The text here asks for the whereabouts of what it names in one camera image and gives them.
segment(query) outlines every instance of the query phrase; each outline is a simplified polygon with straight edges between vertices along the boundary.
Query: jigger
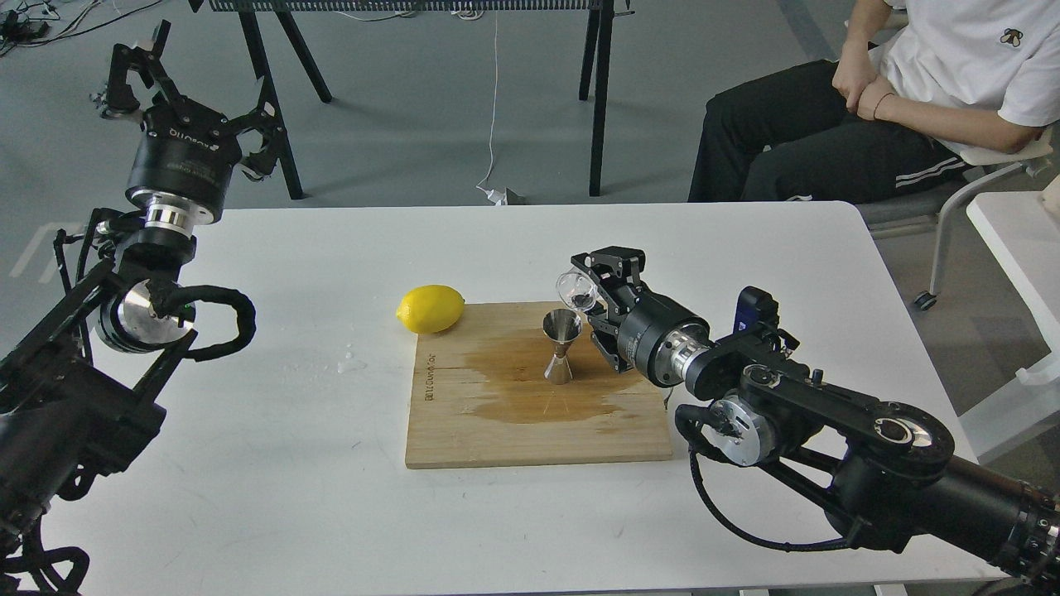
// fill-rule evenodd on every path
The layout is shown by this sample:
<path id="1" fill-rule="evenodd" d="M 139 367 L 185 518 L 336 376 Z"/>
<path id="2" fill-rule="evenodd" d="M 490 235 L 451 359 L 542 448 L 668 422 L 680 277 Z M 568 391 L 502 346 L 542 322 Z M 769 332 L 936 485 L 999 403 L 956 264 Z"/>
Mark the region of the jigger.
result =
<path id="1" fill-rule="evenodd" d="M 552 360 L 545 368 L 545 379 L 555 385 L 569 383 L 571 379 L 570 363 L 567 362 L 567 350 L 570 344 L 582 333 L 582 317 L 575 311 L 555 309 L 545 315 L 541 328 L 552 340 Z"/>

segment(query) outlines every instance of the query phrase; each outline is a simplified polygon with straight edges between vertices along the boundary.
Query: brown liquid stain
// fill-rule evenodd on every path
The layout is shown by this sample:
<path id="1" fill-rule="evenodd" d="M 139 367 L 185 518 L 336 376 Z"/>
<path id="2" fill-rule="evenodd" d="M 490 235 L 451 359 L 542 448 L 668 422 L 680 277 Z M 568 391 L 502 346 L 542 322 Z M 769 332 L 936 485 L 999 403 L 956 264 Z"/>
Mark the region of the brown liquid stain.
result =
<path id="1" fill-rule="evenodd" d="M 484 403 L 471 414 L 512 424 L 576 422 L 597 416 L 613 416 L 624 408 L 606 403 L 608 397 L 626 389 L 641 378 L 634 372 L 618 374 L 589 337 L 588 326 L 567 352 L 573 380 L 553 385 L 545 379 L 552 356 L 552 343 L 540 329 L 512 331 L 485 338 L 489 350 L 465 356 L 465 366 L 484 378 Z"/>

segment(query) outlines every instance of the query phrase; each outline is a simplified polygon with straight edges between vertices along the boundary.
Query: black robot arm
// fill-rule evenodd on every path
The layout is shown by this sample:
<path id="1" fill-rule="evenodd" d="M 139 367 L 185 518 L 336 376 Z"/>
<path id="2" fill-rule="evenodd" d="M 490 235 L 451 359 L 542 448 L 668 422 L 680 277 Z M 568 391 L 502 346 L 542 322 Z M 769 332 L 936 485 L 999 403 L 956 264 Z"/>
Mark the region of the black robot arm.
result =
<path id="1" fill-rule="evenodd" d="M 155 402 L 182 360 L 232 354 L 254 335 L 246 296 L 181 286 L 178 277 L 195 256 L 194 227 L 220 218 L 232 169 L 242 165 L 254 180 L 268 175 L 285 134 L 263 99 L 267 89 L 253 111 L 233 120 L 181 95 L 159 59 L 169 29 L 162 21 L 149 49 L 116 46 L 99 97 L 104 116 L 140 119 L 144 135 L 126 190 L 138 209 L 96 209 L 84 234 L 59 231 L 55 253 L 67 296 L 0 361 L 0 594 L 14 593 L 14 574 L 21 573 L 43 592 L 76 592 L 87 555 L 41 544 L 40 516 L 52 497 L 81 498 L 95 477 L 128 468 L 158 435 L 165 409 Z M 157 91 L 143 112 L 126 83 L 130 71 Z M 261 133 L 263 144 L 244 157 L 236 137 L 248 130 Z M 71 283 L 63 247 L 78 240 Z M 86 273 L 93 248 L 100 262 Z M 231 308 L 236 337 L 192 349 L 200 302 Z M 109 347 L 159 352 L 135 386 L 94 367 L 87 333 L 92 317 Z M 66 575 L 55 568 L 64 562 Z"/>
<path id="2" fill-rule="evenodd" d="M 767 293 L 744 288 L 732 333 L 710 340 L 706 321 L 640 280 L 642 251 L 613 246 L 571 263 L 556 283 L 560 297 L 586 313 L 615 370 L 636 368 L 659 387 L 684 383 L 706 402 L 678 406 L 674 420 L 696 489 L 726 528 L 784 550 L 901 553 L 912 537 L 930 533 L 1042 594 L 1060 594 L 1057 498 L 955 457 L 953 437 L 930 414 L 830 385 L 820 370 L 791 360 L 798 343 L 778 327 Z M 826 426 L 846 440 L 842 458 L 805 446 Z M 697 455 L 763 470 L 820 507 L 841 538 L 793 545 L 743 531 L 709 499 Z M 813 483 L 790 461 L 827 473 L 830 484 Z"/>

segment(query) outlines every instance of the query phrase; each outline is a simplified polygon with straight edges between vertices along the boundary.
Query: chair wheel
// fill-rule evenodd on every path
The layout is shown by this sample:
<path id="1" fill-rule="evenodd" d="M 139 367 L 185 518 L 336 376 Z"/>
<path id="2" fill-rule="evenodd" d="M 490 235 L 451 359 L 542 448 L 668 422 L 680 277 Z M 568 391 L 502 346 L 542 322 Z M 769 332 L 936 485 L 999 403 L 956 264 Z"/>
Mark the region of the chair wheel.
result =
<path id="1" fill-rule="evenodd" d="M 913 306 L 916 306 L 920 311 L 926 311 L 928 309 L 935 305 L 935 302 L 937 301 L 936 298 L 937 297 L 934 294 L 924 291 L 921 292 L 920 294 L 917 294 L 917 297 L 913 299 L 913 302 L 911 304 Z"/>

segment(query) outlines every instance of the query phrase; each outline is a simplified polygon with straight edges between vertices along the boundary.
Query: lemon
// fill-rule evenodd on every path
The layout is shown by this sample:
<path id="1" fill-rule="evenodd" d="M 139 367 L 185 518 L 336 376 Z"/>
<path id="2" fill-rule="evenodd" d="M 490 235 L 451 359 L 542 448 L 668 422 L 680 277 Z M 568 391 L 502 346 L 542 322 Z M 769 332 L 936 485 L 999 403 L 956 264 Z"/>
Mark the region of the lemon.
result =
<path id="1" fill-rule="evenodd" d="M 412 333 L 438 333 L 463 314 L 463 296 L 447 285 L 421 285 L 410 290 L 398 305 L 398 317 Z"/>

